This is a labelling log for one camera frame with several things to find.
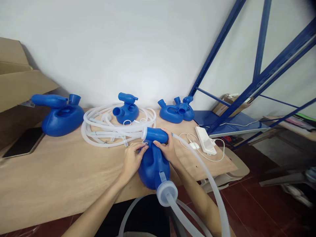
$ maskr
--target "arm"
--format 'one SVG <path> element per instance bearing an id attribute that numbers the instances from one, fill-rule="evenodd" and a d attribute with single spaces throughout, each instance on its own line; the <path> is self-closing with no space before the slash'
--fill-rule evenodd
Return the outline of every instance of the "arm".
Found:
<path id="1" fill-rule="evenodd" d="M 124 165 L 121 174 L 110 187 L 76 220 L 63 234 L 63 237 L 92 237 L 98 231 L 104 218 L 110 211 L 121 190 L 138 170 L 148 146 L 132 143 L 125 150 Z"/>
<path id="2" fill-rule="evenodd" d="M 168 134 L 168 144 L 164 146 L 158 141 L 154 141 L 154 144 L 162 150 L 165 158 L 171 163 L 172 167 L 177 172 L 184 188 L 192 200 L 195 209 L 197 210 L 196 214 L 210 230 L 212 236 L 221 237 L 221 220 L 217 205 L 181 164 L 174 150 L 171 132 L 166 129 L 162 130 Z M 236 237 L 231 228 L 230 232 L 232 237 Z"/>

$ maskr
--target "plastic ring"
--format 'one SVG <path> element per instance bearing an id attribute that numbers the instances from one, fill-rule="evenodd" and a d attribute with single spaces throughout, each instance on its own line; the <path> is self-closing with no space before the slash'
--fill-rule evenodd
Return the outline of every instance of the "plastic ring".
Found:
<path id="1" fill-rule="evenodd" d="M 123 125 L 125 125 L 125 122 L 126 121 L 129 121 L 130 122 L 130 124 L 132 124 L 132 121 L 131 120 L 125 120 L 124 122 L 123 122 Z"/>

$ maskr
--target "white power strip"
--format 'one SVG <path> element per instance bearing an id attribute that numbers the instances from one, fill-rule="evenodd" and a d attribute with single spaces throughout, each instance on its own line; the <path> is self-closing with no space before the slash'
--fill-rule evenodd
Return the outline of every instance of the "white power strip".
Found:
<path id="1" fill-rule="evenodd" d="M 199 126 L 195 127 L 195 131 L 197 132 L 197 137 L 200 141 L 202 151 L 208 155 L 216 155 L 216 150 L 214 148 L 215 140 L 211 139 L 205 128 L 201 128 Z"/>

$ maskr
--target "smartphone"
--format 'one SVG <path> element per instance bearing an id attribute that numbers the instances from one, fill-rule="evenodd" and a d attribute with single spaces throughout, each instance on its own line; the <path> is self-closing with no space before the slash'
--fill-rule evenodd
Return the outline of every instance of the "smartphone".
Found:
<path id="1" fill-rule="evenodd" d="M 41 127 L 27 129 L 2 158 L 8 159 L 31 154 L 43 136 L 44 133 Z"/>

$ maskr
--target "hand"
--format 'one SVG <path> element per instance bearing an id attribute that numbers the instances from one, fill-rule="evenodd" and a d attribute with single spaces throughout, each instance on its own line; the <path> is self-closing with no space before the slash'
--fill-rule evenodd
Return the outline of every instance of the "hand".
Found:
<path id="1" fill-rule="evenodd" d="M 129 181 L 136 173 L 147 148 L 148 146 L 145 146 L 142 143 L 132 143 L 128 148 L 126 148 L 124 165 L 121 173 L 125 180 Z"/>
<path id="2" fill-rule="evenodd" d="M 163 130 L 164 132 L 166 132 L 168 134 L 168 144 L 161 144 L 158 141 L 154 141 L 154 144 L 160 148 L 160 150 L 163 152 L 165 158 L 173 165 L 174 162 L 179 161 L 175 150 L 174 150 L 174 144 L 173 144 L 173 139 L 172 139 L 172 133 L 167 130 L 162 128 L 161 130 Z"/>

